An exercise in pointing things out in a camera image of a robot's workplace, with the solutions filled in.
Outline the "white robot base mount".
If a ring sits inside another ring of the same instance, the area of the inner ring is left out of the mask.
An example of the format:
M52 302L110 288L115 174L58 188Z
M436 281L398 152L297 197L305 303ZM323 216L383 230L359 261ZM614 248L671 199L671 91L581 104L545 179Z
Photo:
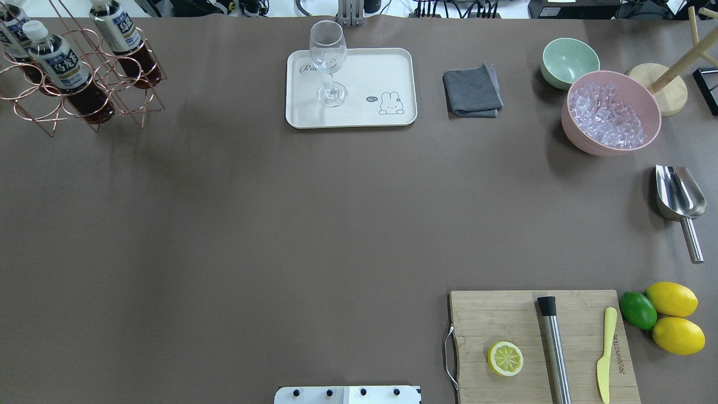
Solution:
M274 403L421 403L420 386L369 384L283 387Z

